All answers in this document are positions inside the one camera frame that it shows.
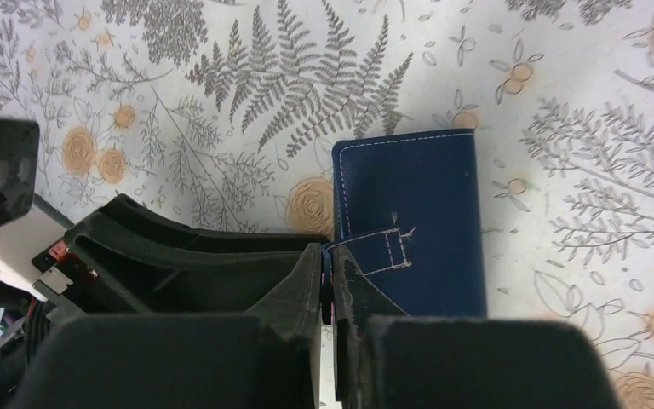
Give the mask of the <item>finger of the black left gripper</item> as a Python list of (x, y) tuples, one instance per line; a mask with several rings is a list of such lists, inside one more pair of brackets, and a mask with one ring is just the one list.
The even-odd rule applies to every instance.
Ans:
[(87, 314), (242, 313), (293, 272), (324, 236), (190, 228), (120, 193), (32, 258), (48, 288)]

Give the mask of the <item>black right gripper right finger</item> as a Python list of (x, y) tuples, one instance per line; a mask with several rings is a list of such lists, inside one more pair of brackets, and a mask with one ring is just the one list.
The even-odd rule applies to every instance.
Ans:
[(558, 321), (409, 316), (346, 246), (331, 255), (346, 408), (617, 408), (594, 347)]

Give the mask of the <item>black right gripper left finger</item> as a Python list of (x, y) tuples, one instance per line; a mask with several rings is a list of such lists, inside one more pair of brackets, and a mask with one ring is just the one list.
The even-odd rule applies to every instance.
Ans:
[(14, 408), (315, 408), (322, 251), (239, 314), (101, 314), (59, 326)]

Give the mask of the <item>blue leather card holder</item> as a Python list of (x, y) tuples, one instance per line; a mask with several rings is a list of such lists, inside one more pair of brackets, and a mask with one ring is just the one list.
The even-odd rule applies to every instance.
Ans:
[(407, 314), (487, 314), (474, 132), (423, 131), (332, 148), (335, 239)]

